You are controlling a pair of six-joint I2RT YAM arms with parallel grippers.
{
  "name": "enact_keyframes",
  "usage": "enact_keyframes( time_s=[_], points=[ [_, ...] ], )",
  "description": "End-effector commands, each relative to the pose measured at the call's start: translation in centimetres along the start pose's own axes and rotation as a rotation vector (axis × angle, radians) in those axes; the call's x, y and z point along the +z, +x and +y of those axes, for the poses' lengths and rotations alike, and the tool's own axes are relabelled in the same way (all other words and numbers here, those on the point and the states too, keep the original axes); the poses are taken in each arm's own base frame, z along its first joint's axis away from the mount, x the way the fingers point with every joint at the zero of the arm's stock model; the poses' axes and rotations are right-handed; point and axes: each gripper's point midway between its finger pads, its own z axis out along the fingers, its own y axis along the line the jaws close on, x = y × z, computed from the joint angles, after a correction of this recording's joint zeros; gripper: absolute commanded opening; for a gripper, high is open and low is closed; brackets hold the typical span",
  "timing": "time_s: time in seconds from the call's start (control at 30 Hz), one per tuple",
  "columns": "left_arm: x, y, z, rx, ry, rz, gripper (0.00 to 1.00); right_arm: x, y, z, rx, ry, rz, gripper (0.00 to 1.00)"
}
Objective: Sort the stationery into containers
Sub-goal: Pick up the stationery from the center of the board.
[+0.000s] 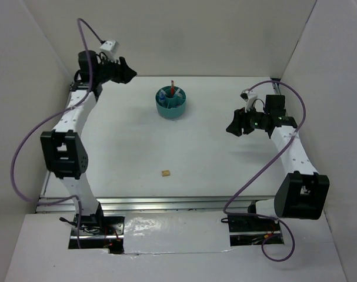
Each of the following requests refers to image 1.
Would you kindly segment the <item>clear glue bottle blue cap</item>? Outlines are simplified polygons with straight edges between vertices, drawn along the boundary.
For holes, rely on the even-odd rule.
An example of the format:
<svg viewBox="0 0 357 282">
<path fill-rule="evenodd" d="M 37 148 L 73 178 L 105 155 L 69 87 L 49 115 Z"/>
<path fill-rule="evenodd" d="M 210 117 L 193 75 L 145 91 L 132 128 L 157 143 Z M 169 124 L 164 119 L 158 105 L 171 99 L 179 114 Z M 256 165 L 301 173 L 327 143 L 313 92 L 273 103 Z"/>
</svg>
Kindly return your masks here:
<svg viewBox="0 0 357 282">
<path fill-rule="evenodd" d="M 161 89 L 158 94 L 158 101 L 161 106 L 164 105 L 165 99 L 166 99 L 166 93 L 163 89 Z"/>
</svg>

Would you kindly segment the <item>red pen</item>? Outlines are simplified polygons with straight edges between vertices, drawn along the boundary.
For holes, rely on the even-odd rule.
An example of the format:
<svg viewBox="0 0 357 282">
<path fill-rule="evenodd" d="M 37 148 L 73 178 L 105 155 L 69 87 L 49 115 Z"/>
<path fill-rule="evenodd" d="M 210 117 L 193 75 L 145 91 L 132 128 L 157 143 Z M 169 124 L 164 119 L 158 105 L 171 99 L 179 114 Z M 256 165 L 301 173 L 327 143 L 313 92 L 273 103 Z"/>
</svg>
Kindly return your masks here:
<svg viewBox="0 0 357 282">
<path fill-rule="evenodd" d="M 173 97 L 175 94 L 175 82 L 174 80 L 171 80 L 171 97 Z"/>
</svg>

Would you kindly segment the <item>blue clear pen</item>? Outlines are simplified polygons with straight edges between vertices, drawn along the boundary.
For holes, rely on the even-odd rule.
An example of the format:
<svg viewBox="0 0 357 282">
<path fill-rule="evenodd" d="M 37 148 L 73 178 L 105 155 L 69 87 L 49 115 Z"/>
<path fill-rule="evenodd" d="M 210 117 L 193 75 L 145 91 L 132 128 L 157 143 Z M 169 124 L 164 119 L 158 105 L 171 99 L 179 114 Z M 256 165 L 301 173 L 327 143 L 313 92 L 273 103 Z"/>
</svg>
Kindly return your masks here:
<svg viewBox="0 0 357 282">
<path fill-rule="evenodd" d="M 180 88 L 178 88 L 178 89 L 176 90 L 175 95 L 176 95 L 177 97 L 180 97 L 180 98 L 182 97 L 181 89 L 180 89 Z"/>
</svg>

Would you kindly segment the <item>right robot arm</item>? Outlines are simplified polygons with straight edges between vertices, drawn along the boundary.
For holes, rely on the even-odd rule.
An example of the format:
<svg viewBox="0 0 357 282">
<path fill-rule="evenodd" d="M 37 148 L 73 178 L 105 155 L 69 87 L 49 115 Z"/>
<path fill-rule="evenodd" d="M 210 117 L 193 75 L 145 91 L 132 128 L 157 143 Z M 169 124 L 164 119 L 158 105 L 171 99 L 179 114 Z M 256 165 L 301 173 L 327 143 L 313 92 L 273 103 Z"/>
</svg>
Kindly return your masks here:
<svg viewBox="0 0 357 282">
<path fill-rule="evenodd" d="M 255 94 L 243 93 L 246 106 L 237 109 L 233 121 L 226 128 L 237 137 L 254 130 L 263 130 L 278 150 L 285 178 L 273 199 L 252 203 L 247 224 L 252 230 L 260 230 L 267 223 L 267 216 L 317 220 L 322 214 L 328 194 L 328 176 L 319 174 L 302 146 L 298 125 L 286 115 L 285 97 L 267 95 L 263 110 L 257 111 Z"/>
</svg>

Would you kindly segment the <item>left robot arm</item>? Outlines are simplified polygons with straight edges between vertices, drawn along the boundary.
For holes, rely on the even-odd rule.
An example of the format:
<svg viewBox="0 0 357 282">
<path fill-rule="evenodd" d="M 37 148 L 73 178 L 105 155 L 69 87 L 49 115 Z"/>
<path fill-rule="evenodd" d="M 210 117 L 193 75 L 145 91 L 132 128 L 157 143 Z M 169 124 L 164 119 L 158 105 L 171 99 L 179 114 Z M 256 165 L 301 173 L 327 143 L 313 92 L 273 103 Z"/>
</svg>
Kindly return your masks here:
<svg viewBox="0 0 357 282">
<path fill-rule="evenodd" d="M 125 58 L 113 60 L 104 52 L 82 51 L 78 63 L 79 70 L 70 85 L 65 112 L 52 130 L 41 133 L 40 141 L 46 168 L 76 200 L 76 221 L 92 234 L 100 234 L 105 230 L 106 220 L 86 177 L 89 157 L 81 134 L 98 102 L 102 85 L 109 81 L 127 84 L 137 73 L 128 66 Z"/>
</svg>

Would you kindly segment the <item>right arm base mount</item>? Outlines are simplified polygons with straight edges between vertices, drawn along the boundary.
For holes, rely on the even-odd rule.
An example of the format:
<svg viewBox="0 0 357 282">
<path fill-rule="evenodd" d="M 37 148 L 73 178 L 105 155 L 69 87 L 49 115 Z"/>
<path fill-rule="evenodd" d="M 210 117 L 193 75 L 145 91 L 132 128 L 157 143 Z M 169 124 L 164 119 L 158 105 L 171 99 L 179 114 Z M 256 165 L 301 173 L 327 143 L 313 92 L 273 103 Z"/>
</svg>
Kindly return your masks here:
<svg viewBox="0 0 357 282">
<path fill-rule="evenodd" d="M 221 219 L 221 223 L 228 225 L 232 247 L 261 245 L 269 237 L 272 238 L 267 244 L 283 244 L 281 227 L 271 219 L 227 215 Z"/>
</svg>

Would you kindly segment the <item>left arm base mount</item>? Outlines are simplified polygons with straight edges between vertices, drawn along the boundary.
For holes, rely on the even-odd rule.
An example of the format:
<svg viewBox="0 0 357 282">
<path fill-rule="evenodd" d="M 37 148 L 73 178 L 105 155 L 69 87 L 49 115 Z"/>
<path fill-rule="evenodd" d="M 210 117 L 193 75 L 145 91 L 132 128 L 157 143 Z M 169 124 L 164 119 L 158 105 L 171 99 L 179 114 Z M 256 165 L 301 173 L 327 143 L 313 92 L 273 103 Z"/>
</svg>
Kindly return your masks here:
<svg viewBox="0 0 357 282">
<path fill-rule="evenodd" d="M 59 221 L 72 227 L 69 249 L 105 249 L 110 254 L 124 253 L 124 216 L 105 216 L 102 226 L 81 223 L 79 229 L 75 219 L 60 217 Z"/>
</svg>

